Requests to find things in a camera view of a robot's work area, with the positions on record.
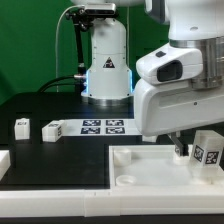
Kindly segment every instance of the green backdrop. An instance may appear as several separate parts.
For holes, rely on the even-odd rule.
[[[21,92],[35,92],[55,78],[55,34],[69,0],[0,0],[0,104]],[[127,8],[120,8],[127,26]],[[129,66],[168,41],[168,26],[152,21],[143,6],[129,9]],[[89,33],[83,33],[85,62],[91,64]],[[71,21],[62,20],[59,35],[59,74],[75,74],[76,46]]]

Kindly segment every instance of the black tabletop surface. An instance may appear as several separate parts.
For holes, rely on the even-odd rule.
[[[31,138],[15,141],[16,119],[29,118]],[[52,120],[133,118],[133,105],[100,107],[81,102],[75,93],[23,93],[0,106],[0,150],[9,149],[11,167],[0,181],[1,190],[108,189],[109,145],[136,145],[141,136],[62,137],[42,141],[41,128]],[[223,124],[212,126],[223,132]],[[192,144],[195,130],[183,136]],[[167,136],[159,143],[172,144]],[[224,215],[151,215],[121,217],[61,217],[0,219],[0,223],[224,223]]]

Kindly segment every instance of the white robot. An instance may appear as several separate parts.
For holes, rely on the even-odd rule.
[[[137,62],[136,125],[144,136],[224,121],[224,1],[146,0],[170,42]]]
[[[71,0],[97,11],[109,3],[133,6],[144,0]],[[126,30],[115,18],[97,18],[91,28],[92,65],[86,72],[86,102],[110,106],[127,103],[133,96],[132,72],[126,64]]]

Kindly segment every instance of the white cube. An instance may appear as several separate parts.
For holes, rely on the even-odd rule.
[[[14,131],[16,140],[30,139],[30,120],[26,118],[17,119]]]
[[[42,138],[44,142],[56,142],[63,136],[66,128],[66,122],[64,120],[52,121],[48,125],[42,128]]]
[[[214,177],[218,171],[224,137],[214,131],[197,131],[190,159],[193,176]]]

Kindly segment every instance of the warning label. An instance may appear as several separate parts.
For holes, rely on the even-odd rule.
[[[104,68],[115,68],[113,61],[109,57],[103,66]]]

